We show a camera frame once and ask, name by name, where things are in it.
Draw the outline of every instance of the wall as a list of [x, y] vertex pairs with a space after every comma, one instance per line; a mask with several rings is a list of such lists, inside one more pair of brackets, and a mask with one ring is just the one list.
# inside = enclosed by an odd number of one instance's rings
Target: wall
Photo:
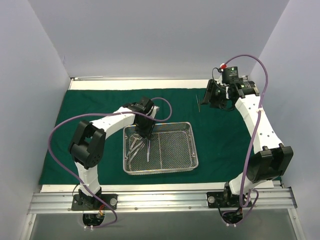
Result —
[[0, 1], [0, 238], [19, 239], [70, 79], [26, 0]]
[[[71, 77], [209, 79], [259, 56], [288, 0], [29, 0]], [[254, 67], [239, 61], [241, 74]]]
[[[292, 186], [308, 240], [320, 236], [319, 9], [320, 1], [290, 0], [260, 55], [270, 79], [264, 108], [277, 135], [293, 148], [283, 181]], [[251, 79], [262, 86], [259, 65]]]

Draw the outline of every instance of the metal tray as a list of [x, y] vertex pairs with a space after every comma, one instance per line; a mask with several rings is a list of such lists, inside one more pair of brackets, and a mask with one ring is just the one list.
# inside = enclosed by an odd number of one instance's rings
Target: metal tray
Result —
[[148, 140], [135, 132], [135, 125], [123, 129], [123, 170], [130, 175], [186, 172], [199, 162], [189, 122], [158, 123], [154, 126], [147, 158]]

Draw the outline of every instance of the green cloth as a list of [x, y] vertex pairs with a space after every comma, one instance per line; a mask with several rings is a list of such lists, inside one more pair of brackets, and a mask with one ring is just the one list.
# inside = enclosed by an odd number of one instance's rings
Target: green cloth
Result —
[[[151, 175], [128, 175], [123, 170], [123, 131], [110, 136], [105, 143], [103, 158], [98, 165], [101, 185], [181, 184], [226, 182], [243, 171], [250, 135], [237, 110], [223, 111], [201, 105], [205, 89], [141, 89], [141, 90], [69, 90], [66, 92], [56, 124], [88, 113], [113, 113], [125, 103], [137, 102], [142, 96], [163, 97], [172, 105], [169, 122], [190, 122], [199, 165], [187, 172]], [[169, 114], [169, 107], [155, 100], [160, 107], [157, 119]], [[99, 117], [86, 117], [87, 121]], [[52, 138], [52, 150], [74, 173], [77, 168], [68, 153], [68, 146], [80, 119], [63, 125]], [[79, 181], [61, 168], [47, 154], [39, 184], [77, 184]]]

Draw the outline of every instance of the screw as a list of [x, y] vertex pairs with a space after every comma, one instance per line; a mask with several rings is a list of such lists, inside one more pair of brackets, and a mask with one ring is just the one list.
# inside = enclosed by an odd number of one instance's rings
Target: screw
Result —
[[110, 205], [111, 205], [111, 206], [115, 206], [116, 204], [117, 204], [117, 199], [111, 198], [111, 200], [110, 200]]
[[208, 197], [208, 202], [213, 204], [215, 202], [215, 198], [213, 196]]

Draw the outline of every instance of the tray rim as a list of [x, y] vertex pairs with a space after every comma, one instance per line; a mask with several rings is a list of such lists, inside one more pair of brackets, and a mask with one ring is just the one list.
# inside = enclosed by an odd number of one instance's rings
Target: tray rim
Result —
[[196, 141], [195, 141], [195, 137], [194, 137], [194, 131], [192, 129], [192, 126], [191, 126], [191, 123], [188, 122], [188, 121], [179, 121], [179, 122], [165, 122], [165, 123], [156, 123], [155, 125], [172, 125], [172, 124], [187, 124], [189, 125], [190, 127], [190, 131], [192, 133], [192, 136], [191, 136], [191, 141], [193, 141], [193, 144], [194, 144], [194, 153], [195, 153], [195, 159], [197, 160], [196, 161], [196, 165], [193, 166], [193, 167], [183, 167], [183, 168], [167, 168], [167, 169], [154, 169], [154, 170], [139, 170], [139, 171], [127, 171], [125, 169], [125, 166], [126, 166], [126, 160], [125, 160], [125, 142], [126, 142], [126, 139], [125, 139], [125, 131], [127, 128], [132, 128], [132, 127], [135, 127], [136, 125], [133, 124], [133, 125], [128, 125], [126, 127], [123, 128], [123, 164], [122, 164], [122, 169], [125, 173], [129, 174], [129, 175], [135, 175], [135, 174], [139, 174], [139, 173], [150, 173], [150, 172], [160, 172], [160, 173], [171, 173], [169, 171], [177, 171], [177, 172], [189, 172], [189, 171], [192, 171], [194, 170], [195, 168], [197, 168], [199, 166], [199, 159], [198, 159], [198, 153], [197, 153], [197, 147], [196, 147]]

